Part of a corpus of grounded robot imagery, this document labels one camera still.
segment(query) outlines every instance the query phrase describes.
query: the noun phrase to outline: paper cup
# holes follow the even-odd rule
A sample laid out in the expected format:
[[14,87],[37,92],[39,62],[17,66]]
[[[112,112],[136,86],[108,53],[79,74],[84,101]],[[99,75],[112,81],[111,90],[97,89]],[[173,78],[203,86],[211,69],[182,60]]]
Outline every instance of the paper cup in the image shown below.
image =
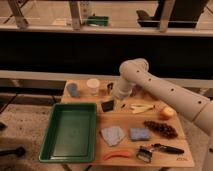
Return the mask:
[[87,87],[90,89],[90,93],[92,95],[98,95],[99,87],[100,87],[100,81],[96,78],[91,78],[87,80]]

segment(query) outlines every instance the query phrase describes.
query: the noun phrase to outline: small cup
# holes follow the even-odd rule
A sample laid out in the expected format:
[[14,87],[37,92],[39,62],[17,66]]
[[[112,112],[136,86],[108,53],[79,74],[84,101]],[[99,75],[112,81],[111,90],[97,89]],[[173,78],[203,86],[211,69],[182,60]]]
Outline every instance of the small cup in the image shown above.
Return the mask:
[[100,81],[96,78],[91,78],[91,79],[87,80],[87,87],[90,89],[90,93],[93,96],[98,95]]

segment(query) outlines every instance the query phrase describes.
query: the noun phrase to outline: green plastic tray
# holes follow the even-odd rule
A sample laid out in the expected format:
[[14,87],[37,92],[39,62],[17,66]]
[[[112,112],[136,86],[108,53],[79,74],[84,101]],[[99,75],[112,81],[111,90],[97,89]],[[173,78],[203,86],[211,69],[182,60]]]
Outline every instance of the green plastic tray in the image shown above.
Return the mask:
[[95,158],[96,104],[55,104],[39,161],[45,163],[83,163]]

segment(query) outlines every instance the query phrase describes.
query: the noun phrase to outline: gray cloth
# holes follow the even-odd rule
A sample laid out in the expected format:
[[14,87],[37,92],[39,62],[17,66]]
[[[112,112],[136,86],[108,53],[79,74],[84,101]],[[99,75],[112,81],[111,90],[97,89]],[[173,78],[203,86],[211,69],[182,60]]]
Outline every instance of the gray cloth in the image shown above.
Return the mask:
[[125,134],[119,126],[111,126],[101,129],[103,139],[109,146],[116,146],[124,137]]

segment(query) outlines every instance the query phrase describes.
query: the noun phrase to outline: bunch of grapes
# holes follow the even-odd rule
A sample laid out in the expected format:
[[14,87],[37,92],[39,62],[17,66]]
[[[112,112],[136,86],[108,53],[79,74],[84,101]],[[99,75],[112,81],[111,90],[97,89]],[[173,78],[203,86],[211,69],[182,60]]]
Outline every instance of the bunch of grapes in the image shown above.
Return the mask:
[[144,125],[154,132],[158,132],[161,136],[168,139],[176,138],[178,136],[175,128],[166,124],[154,121],[144,121]]

